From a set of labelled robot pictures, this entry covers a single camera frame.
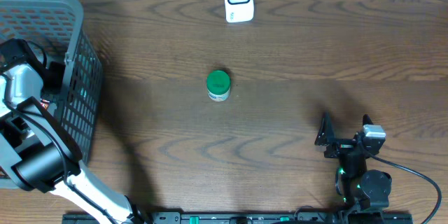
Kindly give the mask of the orange chocolate bar wrapper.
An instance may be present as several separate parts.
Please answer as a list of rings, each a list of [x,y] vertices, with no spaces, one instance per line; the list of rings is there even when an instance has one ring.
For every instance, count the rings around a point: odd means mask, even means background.
[[[43,107],[45,110],[47,110],[48,107],[49,107],[49,105],[50,105],[50,102],[49,102],[49,101],[46,101],[46,100],[44,100],[44,99],[42,99],[42,100],[41,100],[41,105],[42,105],[42,107]]]

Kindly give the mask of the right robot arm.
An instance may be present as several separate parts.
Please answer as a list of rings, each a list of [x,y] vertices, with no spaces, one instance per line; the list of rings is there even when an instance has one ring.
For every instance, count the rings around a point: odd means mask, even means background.
[[[379,153],[386,140],[382,126],[363,116],[362,129],[350,139],[338,138],[324,113],[314,144],[324,146],[324,157],[339,160],[335,187],[344,206],[325,217],[327,223],[384,223],[382,209],[389,206],[391,176],[369,170],[366,160]]]

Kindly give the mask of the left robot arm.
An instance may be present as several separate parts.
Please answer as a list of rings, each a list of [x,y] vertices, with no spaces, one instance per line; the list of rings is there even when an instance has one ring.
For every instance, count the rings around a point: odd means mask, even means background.
[[[103,184],[84,164],[74,138],[42,104],[62,89],[65,66],[38,44],[1,44],[1,169],[19,188],[63,197],[99,223],[151,223],[129,198]]]

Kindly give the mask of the green lid jar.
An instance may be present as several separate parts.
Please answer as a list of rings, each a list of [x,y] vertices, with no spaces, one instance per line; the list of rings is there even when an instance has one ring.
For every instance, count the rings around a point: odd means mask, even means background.
[[[206,79],[208,96],[215,102],[223,102],[230,96],[231,80],[222,70],[212,71]]]

